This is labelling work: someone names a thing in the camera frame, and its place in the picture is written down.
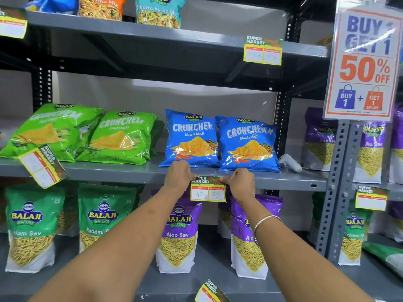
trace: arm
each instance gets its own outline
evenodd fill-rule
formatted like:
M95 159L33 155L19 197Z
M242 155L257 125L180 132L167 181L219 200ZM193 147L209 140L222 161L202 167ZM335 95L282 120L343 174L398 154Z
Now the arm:
M75 257L29 302L133 301L169 214L196 177L188 162L173 162L154 197Z
M220 180L230 185L252 229L260 219L271 215L255 199L255 179L251 172L239 168L231 178L221 177ZM277 218L262 222L256 231L256 238L286 301L344 302L353 296L357 301L374 302Z

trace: tilted price tag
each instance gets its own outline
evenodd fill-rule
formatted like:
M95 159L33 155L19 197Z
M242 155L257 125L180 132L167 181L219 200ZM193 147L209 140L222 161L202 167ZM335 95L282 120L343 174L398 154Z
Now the tilted price tag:
M337 0L324 118L390 121L402 27L396 10Z
M0 6L0 36L23 39L27 26L25 9Z
M19 156L18 159L42 188L51 187L68 177L47 144Z
M225 184L218 176L199 176L190 182L190 200L225 203Z
M208 279L199 289L195 302L230 302L230 300L211 279Z
M389 191L384 188L359 185L355 194L355 207L385 211Z
M283 40L270 40L264 37L246 36L243 61L257 64L281 65Z

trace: blue shopping bag icon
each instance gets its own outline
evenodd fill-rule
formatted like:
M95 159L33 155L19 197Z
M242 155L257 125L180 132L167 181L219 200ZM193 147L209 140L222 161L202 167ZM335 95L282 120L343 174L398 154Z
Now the blue shopping bag icon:
M355 90L353 90L351 85L345 85L343 89L339 90L339 95L336 100L336 108L354 109L354 101Z

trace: bracelet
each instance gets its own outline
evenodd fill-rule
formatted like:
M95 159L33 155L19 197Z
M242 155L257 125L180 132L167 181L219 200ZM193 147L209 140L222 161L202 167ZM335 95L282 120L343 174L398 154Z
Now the bracelet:
M277 218L280 222L283 222L283 221L281 220L281 218L279 218L279 217L276 216L276 215L269 215L269 216L266 216L266 217L263 217L262 219L260 219L260 220L258 221L258 223L256 224L255 229L253 230L253 240L254 240L254 242L255 242L256 245L259 245L259 244L258 244L258 241L256 240L256 236L255 236L256 230L258 229L259 225L260 225L262 222L264 222L266 219L268 219L268 218L270 218L270 217L275 217L275 218Z

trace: blue chip bag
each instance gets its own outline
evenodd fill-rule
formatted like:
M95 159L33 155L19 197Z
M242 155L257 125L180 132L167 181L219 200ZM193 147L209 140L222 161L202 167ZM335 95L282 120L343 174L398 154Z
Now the blue chip bag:
M136 0L137 23L181 28L179 10L187 0Z
M26 10L60 14L76 14L78 0L32 0L23 5Z
M276 127L260 121L216 116L221 144L219 171L246 167L251 171L280 172L273 149Z
M159 166L186 159L191 167L219 167L214 119L165 109L169 137Z

